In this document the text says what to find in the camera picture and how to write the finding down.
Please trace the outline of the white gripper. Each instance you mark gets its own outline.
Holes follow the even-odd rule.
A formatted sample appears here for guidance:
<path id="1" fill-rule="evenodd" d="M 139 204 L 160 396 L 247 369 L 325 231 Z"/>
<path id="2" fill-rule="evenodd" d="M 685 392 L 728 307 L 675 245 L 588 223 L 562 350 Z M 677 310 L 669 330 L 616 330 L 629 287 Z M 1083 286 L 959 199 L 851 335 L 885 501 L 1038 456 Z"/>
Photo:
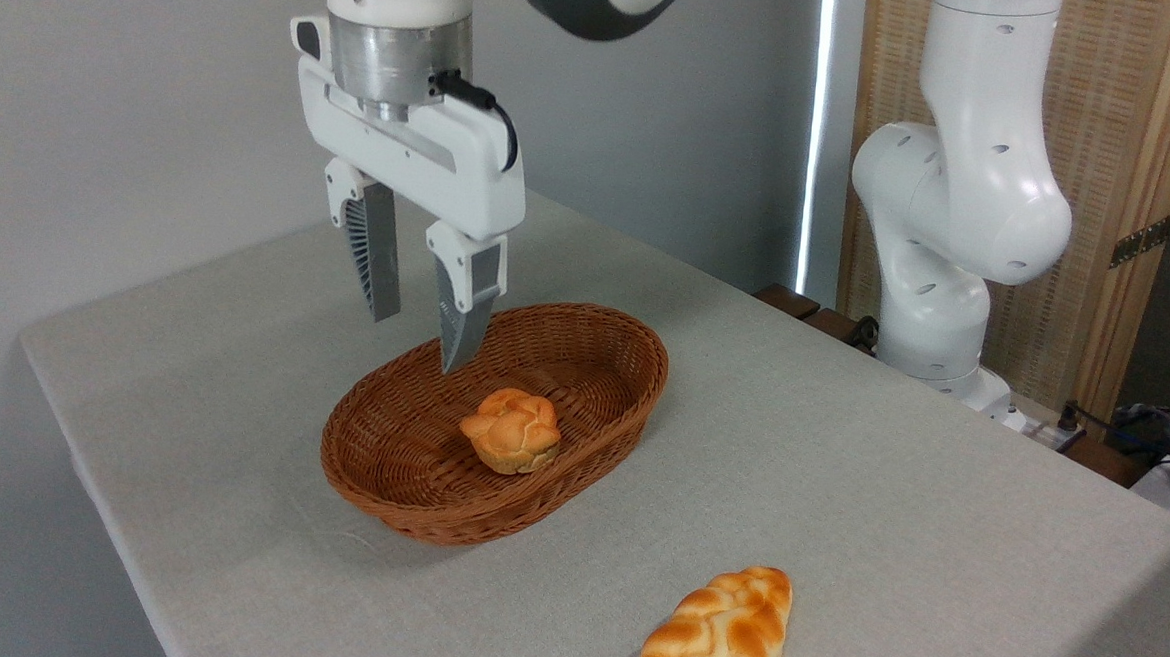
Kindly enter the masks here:
<path id="1" fill-rule="evenodd" d="M 479 354 L 495 300 L 508 292 L 508 238 L 500 234 L 524 219 L 523 164 L 507 165 L 505 122 L 456 97 L 410 106 L 404 122 L 381 119 L 337 87 L 329 26 L 325 15 L 292 18 L 290 39 L 301 51 L 308 131 L 336 155 L 324 170 L 331 223 L 346 234 L 370 314 L 384 321 L 400 311 L 395 194 L 440 219 L 426 230 L 426 245 L 438 276 L 441 362 L 450 374 Z"/>

